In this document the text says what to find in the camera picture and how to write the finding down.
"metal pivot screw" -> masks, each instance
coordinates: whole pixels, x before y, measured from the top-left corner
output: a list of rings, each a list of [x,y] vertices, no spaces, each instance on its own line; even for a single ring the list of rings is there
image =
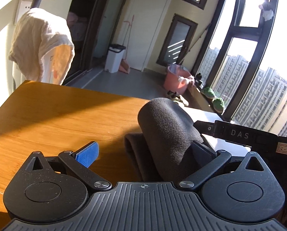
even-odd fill
[[[195,184],[192,181],[183,180],[179,183],[179,186],[182,188],[191,188],[191,187],[195,186]]]
[[[108,188],[109,187],[109,182],[108,181],[104,181],[104,180],[99,180],[99,181],[96,181],[94,183],[94,186],[96,188]]]

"blue tab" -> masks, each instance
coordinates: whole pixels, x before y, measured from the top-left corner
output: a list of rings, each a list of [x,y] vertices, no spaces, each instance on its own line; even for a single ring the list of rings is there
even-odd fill
[[[80,152],[76,154],[75,159],[84,165],[89,167],[98,158],[98,143],[93,142]]]

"ribbed black surface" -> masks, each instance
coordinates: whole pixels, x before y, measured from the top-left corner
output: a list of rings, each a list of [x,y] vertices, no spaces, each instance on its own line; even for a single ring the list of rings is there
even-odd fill
[[[277,221],[241,225],[219,219],[207,211],[197,195],[179,191],[171,183],[119,182],[117,187],[93,195],[87,207],[69,220],[33,225],[14,220],[6,231],[277,231]]]

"black circular pad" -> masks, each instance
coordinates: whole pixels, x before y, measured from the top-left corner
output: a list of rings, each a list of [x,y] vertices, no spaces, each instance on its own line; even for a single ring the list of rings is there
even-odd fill
[[[61,187],[52,182],[38,182],[27,187],[25,194],[29,200],[47,202],[61,194]]]
[[[263,190],[258,185],[251,182],[236,182],[228,186],[228,195],[237,201],[253,202],[263,196]]]
[[[257,153],[248,153],[233,173],[208,180],[201,196],[213,213],[238,223],[272,219],[285,201],[281,186]]]

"white door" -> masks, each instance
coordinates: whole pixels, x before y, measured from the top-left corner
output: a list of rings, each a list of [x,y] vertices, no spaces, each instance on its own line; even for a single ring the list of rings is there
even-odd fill
[[[134,22],[131,29],[126,60],[130,67],[138,70],[148,54],[153,36],[161,18],[167,0],[134,0],[128,21]],[[124,45],[127,44],[130,30],[127,32]]]

